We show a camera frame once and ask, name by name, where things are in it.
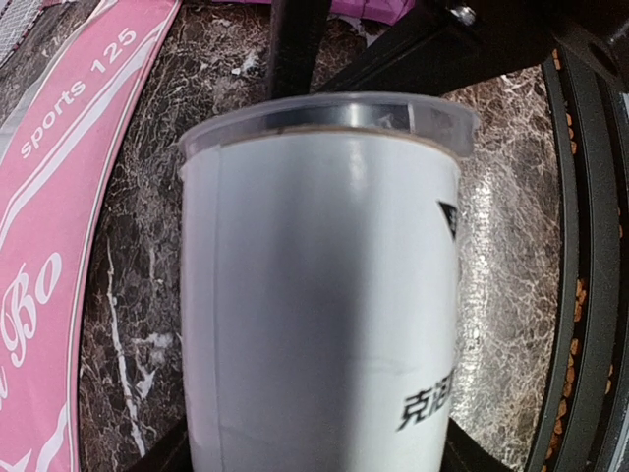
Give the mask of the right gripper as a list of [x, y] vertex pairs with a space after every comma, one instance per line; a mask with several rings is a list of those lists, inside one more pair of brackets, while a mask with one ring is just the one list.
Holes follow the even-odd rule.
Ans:
[[628, 3], [420, 1], [320, 92], [449, 93], [573, 53], [628, 87]]

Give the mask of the white shuttlecock tube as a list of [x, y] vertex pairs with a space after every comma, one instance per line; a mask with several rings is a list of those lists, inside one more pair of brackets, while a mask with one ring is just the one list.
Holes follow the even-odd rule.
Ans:
[[459, 169], [357, 130], [218, 145], [182, 170], [198, 471], [436, 471], [448, 427]]

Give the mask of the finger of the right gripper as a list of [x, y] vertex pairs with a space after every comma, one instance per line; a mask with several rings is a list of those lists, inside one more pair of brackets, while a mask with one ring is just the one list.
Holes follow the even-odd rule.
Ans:
[[272, 0], [267, 98], [308, 94], [331, 0]]

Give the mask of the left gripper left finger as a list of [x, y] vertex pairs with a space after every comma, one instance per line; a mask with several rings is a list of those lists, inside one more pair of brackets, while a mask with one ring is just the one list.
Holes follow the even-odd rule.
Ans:
[[137, 462], [137, 471], [190, 472], [190, 443], [185, 417]]

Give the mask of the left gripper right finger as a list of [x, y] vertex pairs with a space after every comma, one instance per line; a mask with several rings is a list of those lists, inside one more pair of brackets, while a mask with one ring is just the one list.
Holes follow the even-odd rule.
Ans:
[[444, 470], [446, 472], [495, 471], [496, 461], [454, 420], [450, 419], [444, 449]]

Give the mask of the clear plastic tube lid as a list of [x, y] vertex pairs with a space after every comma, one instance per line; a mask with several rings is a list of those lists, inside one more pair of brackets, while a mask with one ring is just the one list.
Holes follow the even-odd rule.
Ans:
[[296, 128], [349, 128], [431, 140], [458, 156], [474, 149], [478, 114], [455, 102], [398, 92], [315, 93], [261, 102], [212, 117], [185, 132], [180, 151], [206, 148]]

